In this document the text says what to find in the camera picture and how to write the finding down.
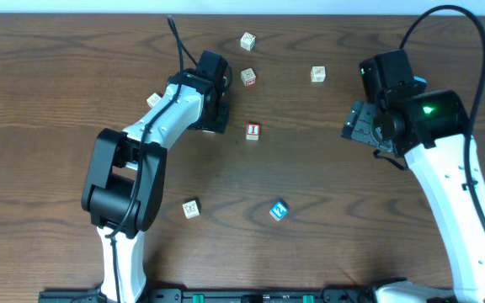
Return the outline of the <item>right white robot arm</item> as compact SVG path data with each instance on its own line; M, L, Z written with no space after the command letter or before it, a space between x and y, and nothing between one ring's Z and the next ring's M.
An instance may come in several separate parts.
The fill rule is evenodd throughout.
M477 143L466 137L466 111L452 91L422 93L388 104L357 100L342 130L348 140L391 153L418 180L450 262L450 291L397 282L377 289L380 302L455 299L485 302L485 182Z

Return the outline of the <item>blue number 2 block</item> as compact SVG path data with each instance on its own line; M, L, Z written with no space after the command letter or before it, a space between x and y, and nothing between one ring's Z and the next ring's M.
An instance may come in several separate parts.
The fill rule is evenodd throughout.
M284 202L278 200L269 210L269 214L276 220L282 220L288 213L289 209Z

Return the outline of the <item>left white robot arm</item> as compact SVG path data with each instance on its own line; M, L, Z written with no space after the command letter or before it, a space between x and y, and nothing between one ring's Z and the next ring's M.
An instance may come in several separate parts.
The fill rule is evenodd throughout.
M169 149L185 130L222 133L227 80L191 70L169 79L165 94L135 124L101 130L81 204L103 245L104 279L97 302L137 302L147 285L144 236L163 200Z

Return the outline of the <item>red letter I block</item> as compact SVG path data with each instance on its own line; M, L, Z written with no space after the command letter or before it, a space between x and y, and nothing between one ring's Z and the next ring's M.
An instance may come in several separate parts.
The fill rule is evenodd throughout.
M260 136L260 124L248 123L246 127L246 139L249 141L257 141Z

